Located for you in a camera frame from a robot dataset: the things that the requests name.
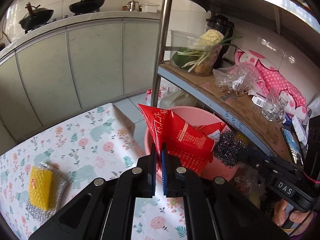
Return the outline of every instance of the cauliflower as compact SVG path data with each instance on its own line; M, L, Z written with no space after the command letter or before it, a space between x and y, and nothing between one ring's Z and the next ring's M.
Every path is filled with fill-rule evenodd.
M223 34L217 30L211 29L200 36L200 39L198 41L198 45L213 46L213 45L218 44L222 40L223 40Z

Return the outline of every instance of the countertop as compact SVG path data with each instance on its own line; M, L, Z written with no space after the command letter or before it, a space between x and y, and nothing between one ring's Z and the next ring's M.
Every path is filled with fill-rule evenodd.
M68 17L65 19L61 19L47 25L41 26L22 37L14 40L11 44L5 47L0 52L0 60L9 54L11 51L21 46L22 44L30 41L31 39L45 34L47 32L63 28L70 25L75 25L79 23L85 23L89 21L95 20L103 20L103 19L111 19L111 18L140 18L140 19L153 19L160 20L160 14L156 13L146 13L146 12L130 12L130 11L111 11L111 12L96 12L96 13L87 13L77 16Z

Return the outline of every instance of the human hand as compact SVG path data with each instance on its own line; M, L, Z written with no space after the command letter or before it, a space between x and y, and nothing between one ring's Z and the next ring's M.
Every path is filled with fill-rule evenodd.
M288 205L288 203L284 199L277 202L275 205L275 215L273 216L272 221L277 226L282 226L286 220L285 209L287 208L287 205ZM307 213L301 213L300 211L297 211L297 210L293 211L290 214L290 220L294 223L299 224L306 218L306 216L309 213L310 213L310 211ZM307 220L292 235L297 236L297 235L300 235L301 233L303 233L307 229L307 227L309 226L312 218L313 218L313 213L307 218Z

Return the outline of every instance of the pink polka dot fabric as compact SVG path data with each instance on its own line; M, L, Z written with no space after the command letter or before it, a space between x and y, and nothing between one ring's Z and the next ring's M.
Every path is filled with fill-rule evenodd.
M301 120L305 119L307 113L306 99L268 59L252 50L236 49L235 62L248 62L254 65L259 72L259 80L264 80L266 84L263 89L263 82L257 83L263 89L263 93L267 95L269 90L274 88L278 93L284 95L289 102L285 108L286 113L296 115Z

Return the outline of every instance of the glass cup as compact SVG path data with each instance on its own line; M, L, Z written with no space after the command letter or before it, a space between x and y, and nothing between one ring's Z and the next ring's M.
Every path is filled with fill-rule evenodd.
M285 119L285 107L288 100L271 88L262 106L262 114L271 122L282 123Z

